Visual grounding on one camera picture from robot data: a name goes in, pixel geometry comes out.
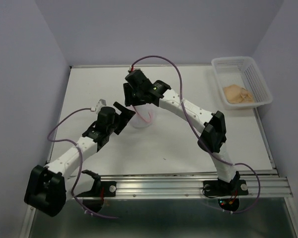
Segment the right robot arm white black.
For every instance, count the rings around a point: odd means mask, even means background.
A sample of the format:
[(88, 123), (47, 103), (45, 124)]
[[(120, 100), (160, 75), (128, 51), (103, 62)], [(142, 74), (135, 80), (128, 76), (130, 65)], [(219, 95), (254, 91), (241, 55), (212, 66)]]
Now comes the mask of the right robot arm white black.
[(153, 104), (187, 121), (195, 132), (200, 133), (199, 147), (210, 154), (220, 191), (231, 193), (236, 189), (240, 175), (226, 150), (226, 124), (222, 112), (212, 113), (194, 105), (161, 80), (151, 83), (140, 69), (130, 69), (125, 80), (126, 106)]

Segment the white mesh laundry bag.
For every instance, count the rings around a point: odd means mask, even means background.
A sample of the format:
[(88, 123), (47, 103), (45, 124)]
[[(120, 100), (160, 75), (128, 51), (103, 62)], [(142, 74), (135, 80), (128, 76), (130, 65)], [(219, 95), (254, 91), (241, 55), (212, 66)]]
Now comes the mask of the white mesh laundry bag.
[(156, 109), (152, 104), (130, 106), (128, 109), (136, 113), (129, 121), (129, 124), (134, 128), (148, 127), (152, 125), (156, 119)]

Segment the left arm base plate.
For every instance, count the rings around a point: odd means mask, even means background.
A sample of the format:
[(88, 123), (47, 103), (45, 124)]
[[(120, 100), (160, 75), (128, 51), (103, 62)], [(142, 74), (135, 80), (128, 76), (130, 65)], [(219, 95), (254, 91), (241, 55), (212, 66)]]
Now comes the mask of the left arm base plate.
[(80, 192), (77, 197), (115, 197), (116, 185), (115, 181), (94, 181), (91, 188)]

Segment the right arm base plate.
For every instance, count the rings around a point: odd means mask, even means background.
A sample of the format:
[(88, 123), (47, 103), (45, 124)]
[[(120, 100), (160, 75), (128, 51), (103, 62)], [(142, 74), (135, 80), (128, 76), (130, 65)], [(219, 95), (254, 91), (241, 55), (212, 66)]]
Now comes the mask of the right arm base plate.
[(206, 196), (224, 197), (237, 195), (246, 196), (249, 194), (246, 181), (239, 179), (236, 182), (227, 183), (222, 180), (205, 180), (203, 189)]

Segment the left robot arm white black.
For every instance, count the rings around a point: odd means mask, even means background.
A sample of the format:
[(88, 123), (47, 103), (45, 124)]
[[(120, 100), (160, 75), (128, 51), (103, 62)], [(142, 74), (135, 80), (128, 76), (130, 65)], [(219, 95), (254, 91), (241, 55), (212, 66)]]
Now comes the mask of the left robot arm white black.
[(107, 106), (104, 100), (100, 100), (96, 107), (88, 108), (88, 111), (95, 112), (97, 118), (78, 141), (68, 139), (72, 146), (67, 152), (44, 166), (36, 165), (30, 173), (24, 202), (50, 217), (56, 216), (72, 198), (86, 214), (100, 216), (78, 199), (75, 189), (82, 174), (91, 178), (84, 182), (80, 194), (87, 193), (103, 199), (110, 185), (102, 184), (99, 174), (83, 170), (83, 163), (99, 152), (113, 133), (120, 134), (136, 114), (118, 102)]

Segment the beige bra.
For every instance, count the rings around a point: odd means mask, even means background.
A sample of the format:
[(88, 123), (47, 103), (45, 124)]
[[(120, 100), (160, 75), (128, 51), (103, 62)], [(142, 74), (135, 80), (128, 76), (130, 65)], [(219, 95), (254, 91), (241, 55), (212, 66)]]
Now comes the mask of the beige bra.
[(236, 84), (225, 87), (223, 92), (226, 100), (231, 104), (254, 103), (252, 93)]

